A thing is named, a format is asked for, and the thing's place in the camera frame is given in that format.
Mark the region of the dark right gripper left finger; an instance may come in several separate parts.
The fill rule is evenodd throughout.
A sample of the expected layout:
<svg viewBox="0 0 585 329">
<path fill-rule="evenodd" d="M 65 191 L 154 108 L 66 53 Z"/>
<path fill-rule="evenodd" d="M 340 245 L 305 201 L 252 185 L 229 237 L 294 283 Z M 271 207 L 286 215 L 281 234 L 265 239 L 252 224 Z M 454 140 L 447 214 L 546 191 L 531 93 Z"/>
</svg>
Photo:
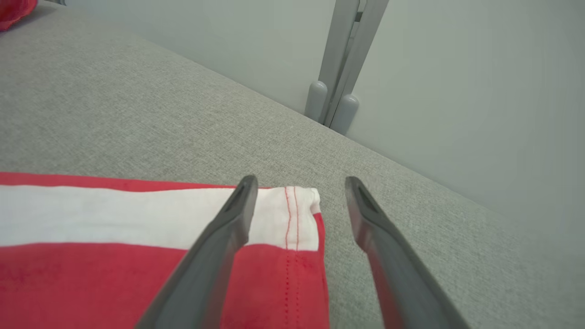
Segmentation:
<svg viewBox="0 0 585 329">
<path fill-rule="evenodd" d="M 249 239 L 258 194 L 241 179 L 136 324 L 138 329 L 218 329 L 234 257 Z"/>
</svg>

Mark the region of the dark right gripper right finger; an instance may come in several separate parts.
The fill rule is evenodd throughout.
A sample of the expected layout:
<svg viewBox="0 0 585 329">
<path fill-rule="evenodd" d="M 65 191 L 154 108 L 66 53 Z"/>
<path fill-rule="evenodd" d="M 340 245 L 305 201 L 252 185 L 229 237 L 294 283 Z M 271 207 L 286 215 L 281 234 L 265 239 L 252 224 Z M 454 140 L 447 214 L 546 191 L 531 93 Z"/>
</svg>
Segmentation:
<svg viewBox="0 0 585 329">
<path fill-rule="evenodd" d="M 367 254 L 387 329 L 467 329 L 468 323 L 363 182 L 345 180 L 356 244 Z"/>
</svg>

